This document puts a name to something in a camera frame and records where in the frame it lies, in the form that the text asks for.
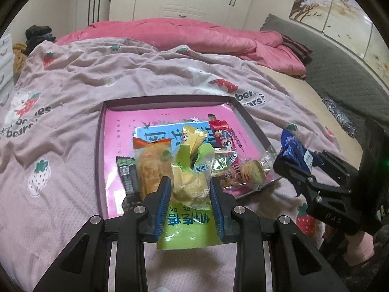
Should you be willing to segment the white wardrobe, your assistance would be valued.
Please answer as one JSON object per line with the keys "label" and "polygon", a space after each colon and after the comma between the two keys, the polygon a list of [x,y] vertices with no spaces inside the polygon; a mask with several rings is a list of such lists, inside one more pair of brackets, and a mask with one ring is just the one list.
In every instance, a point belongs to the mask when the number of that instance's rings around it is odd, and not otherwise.
{"label": "white wardrobe", "polygon": [[253,0],[75,0],[77,30],[101,21],[189,18],[242,29]]}

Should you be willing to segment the blue snack packet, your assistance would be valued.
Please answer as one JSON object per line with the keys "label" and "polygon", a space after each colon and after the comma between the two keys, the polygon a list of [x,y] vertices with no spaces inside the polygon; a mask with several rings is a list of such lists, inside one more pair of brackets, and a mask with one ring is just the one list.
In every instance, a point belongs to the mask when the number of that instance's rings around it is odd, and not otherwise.
{"label": "blue snack packet", "polygon": [[288,162],[302,171],[311,173],[314,157],[312,153],[302,145],[300,140],[289,130],[284,129],[280,141],[282,148],[278,154],[278,159]]}

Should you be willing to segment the dark clothes pile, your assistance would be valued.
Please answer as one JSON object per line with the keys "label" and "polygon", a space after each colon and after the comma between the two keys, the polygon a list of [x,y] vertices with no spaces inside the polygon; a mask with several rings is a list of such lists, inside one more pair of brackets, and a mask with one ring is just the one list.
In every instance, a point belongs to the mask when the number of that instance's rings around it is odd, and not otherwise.
{"label": "dark clothes pile", "polygon": [[44,41],[56,42],[56,37],[52,34],[49,26],[32,25],[26,32],[26,50],[24,55],[29,56],[34,48]]}

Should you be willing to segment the yellow Alpenliebe candy packet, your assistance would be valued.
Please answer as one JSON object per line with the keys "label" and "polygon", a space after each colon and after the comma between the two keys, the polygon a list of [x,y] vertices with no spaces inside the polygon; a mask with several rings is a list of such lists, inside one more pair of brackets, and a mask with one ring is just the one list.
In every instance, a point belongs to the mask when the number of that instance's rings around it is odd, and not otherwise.
{"label": "yellow Alpenliebe candy packet", "polygon": [[208,133],[199,128],[185,125],[181,137],[183,144],[189,146],[191,155],[194,155],[200,145],[207,139]]}

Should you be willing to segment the clear biscuit packet green label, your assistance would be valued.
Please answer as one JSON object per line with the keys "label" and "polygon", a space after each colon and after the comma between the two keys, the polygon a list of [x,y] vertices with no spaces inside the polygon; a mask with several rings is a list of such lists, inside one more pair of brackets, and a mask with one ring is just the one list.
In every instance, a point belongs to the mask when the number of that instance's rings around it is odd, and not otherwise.
{"label": "clear biscuit packet green label", "polygon": [[260,158],[242,160],[237,151],[217,148],[212,168],[212,178],[219,181],[225,190],[248,187],[259,190],[271,178],[276,153],[269,149]]}

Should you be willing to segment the orange yellow cracker packet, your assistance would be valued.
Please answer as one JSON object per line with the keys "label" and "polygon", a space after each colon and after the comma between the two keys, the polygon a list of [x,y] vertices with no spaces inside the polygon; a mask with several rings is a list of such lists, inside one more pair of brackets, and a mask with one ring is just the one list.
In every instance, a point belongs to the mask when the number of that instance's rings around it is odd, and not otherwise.
{"label": "orange yellow cracker packet", "polygon": [[173,180],[171,139],[147,142],[133,138],[137,176],[141,186],[141,198],[156,192],[163,177]]}

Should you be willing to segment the black green pea packet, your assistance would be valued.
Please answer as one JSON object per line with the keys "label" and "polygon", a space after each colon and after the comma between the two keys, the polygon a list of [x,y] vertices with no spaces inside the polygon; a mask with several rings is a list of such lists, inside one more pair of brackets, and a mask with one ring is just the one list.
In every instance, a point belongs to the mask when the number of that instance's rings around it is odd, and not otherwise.
{"label": "black green pea packet", "polygon": [[133,157],[116,157],[118,174],[125,190],[122,209],[128,212],[142,203],[141,187],[136,171],[136,161]]}

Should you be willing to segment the pink quilt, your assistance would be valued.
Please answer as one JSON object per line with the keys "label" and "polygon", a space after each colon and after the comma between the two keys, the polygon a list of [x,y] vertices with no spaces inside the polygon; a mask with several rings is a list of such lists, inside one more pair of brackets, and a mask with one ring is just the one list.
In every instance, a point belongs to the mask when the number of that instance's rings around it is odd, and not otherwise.
{"label": "pink quilt", "polygon": [[305,76],[303,60],[273,30],[251,31],[184,18],[150,18],[91,24],[57,41],[59,45],[94,38],[129,38],[159,51],[189,46],[197,53],[234,55],[289,76]]}

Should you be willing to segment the dark patterned cloth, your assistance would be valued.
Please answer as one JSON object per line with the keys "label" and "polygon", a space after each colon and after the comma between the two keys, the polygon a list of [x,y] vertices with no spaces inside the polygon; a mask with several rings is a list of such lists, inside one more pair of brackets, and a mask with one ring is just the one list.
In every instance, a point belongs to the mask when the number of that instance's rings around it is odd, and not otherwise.
{"label": "dark patterned cloth", "polygon": [[356,127],[355,125],[350,121],[349,117],[340,110],[338,105],[333,101],[333,99],[329,98],[328,96],[321,97],[322,102],[326,106],[326,108],[329,110],[329,112],[332,114],[332,116],[336,119],[340,127],[351,137],[355,137],[356,133]]}

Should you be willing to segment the white drawer cabinet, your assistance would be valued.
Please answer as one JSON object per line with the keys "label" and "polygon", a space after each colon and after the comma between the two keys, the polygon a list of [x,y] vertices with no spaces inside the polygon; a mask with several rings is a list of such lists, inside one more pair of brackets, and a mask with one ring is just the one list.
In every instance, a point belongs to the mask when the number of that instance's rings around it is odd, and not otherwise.
{"label": "white drawer cabinet", "polygon": [[4,106],[7,102],[10,93],[12,92],[14,83],[14,54],[12,36],[6,32],[1,37],[1,49],[0,49],[0,100],[1,106]]}

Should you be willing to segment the brown knitted cloth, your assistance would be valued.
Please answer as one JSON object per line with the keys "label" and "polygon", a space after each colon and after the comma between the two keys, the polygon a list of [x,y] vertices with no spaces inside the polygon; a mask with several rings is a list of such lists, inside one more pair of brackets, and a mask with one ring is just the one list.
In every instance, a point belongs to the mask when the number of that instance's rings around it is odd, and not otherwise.
{"label": "brown knitted cloth", "polygon": [[14,54],[13,72],[15,78],[18,78],[20,76],[20,73],[24,68],[27,59],[27,56],[24,54],[26,49],[27,49],[26,44],[21,44],[21,43],[13,44],[13,54]]}

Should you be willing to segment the grey headboard cushion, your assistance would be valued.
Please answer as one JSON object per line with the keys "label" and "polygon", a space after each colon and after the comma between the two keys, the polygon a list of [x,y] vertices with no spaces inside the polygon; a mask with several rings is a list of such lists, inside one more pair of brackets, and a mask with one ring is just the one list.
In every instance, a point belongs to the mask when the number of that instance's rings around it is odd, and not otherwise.
{"label": "grey headboard cushion", "polygon": [[355,125],[355,137],[335,130],[344,155],[358,164],[362,154],[365,120],[388,128],[388,94],[376,79],[350,54],[311,30],[269,14],[262,30],[274,30],[308,47],[305,81],[320,96],[331,98]]}

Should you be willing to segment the light green candy bag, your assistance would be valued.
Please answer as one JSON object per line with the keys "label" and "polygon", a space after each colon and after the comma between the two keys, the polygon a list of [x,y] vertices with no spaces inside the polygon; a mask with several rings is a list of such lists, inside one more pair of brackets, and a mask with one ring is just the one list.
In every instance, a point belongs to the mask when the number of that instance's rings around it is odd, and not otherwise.
{"label": "light green candy bag", "polygon": [[184,144],[173,152],[172,196],[160,250],[184,250],[219,245],[210,201],[210,182],[215,160],[212,144],[201,144],[194,155]]}

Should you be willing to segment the tree painting wall panels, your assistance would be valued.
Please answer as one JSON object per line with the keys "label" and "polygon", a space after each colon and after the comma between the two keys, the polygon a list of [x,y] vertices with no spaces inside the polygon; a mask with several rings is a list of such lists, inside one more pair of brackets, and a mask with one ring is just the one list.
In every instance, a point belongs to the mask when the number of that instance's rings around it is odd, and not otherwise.
{"label": "tree painting wall panels", "polygon": [[290,19],[344,46],[388,84],[388,46],[355,0],[295,0]]}

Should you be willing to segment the pink strawberry bed sheet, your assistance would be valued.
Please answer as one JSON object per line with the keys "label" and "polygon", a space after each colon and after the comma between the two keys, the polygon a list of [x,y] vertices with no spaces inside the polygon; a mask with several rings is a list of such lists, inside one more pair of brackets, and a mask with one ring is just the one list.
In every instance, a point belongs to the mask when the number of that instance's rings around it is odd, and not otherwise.
{"label": "pink strawberry bed sheet", "polygon": [[275,149],[282,130],[295,129],[307,148],[360,164],[360,144],[305,81],[185,46],[158,51],[121,38],[45,42],[1,108],[1,265],[19,288],[33,290],[98,212],[94,149],[102,103],[170,94],[231,96]]}

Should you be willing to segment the red snack packet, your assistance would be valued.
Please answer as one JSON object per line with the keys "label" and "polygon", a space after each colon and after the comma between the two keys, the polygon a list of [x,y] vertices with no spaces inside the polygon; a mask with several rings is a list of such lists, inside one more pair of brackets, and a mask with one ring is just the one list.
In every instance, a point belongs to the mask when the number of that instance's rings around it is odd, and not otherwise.
{"label": "red snack packet", "polygon": [[208,115],[208,124],[214,134],[219,148],[236,151],[236,145],[231,135],[231,128],[227,121],[217,119],[215,115]]}

